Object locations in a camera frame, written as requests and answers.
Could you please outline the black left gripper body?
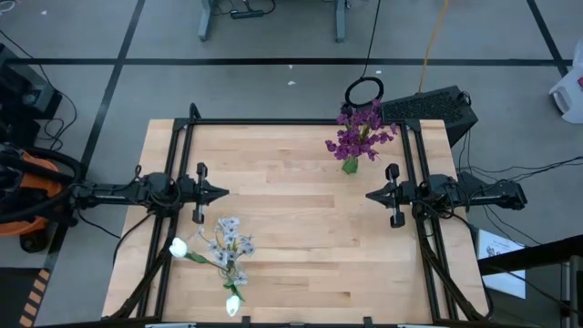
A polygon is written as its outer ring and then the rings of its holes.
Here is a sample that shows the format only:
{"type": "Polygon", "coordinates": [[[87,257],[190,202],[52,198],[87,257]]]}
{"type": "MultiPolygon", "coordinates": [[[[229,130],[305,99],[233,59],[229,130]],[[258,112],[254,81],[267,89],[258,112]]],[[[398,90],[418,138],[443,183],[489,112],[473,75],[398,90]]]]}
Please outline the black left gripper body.
{"type": "Polygon", "coordinates": [[[198,182],[189,175],[177,179],[179,187],[179,206],[183,207],[187,203],[197,203],[199,201],[198,182]]]}

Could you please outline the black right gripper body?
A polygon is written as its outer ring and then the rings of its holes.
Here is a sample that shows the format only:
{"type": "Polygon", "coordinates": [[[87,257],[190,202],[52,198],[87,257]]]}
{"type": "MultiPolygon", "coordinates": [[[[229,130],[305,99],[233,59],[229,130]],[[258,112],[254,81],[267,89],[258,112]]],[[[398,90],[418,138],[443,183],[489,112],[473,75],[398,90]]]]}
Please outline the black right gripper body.
{"type": "Polygon", "coordinates": [[[412,181],[404,181],[399,186],[399,203],[412,206],[412,212],[420,212],[424,209],[421,201],[424,199],[423,190],[412,181]]]}

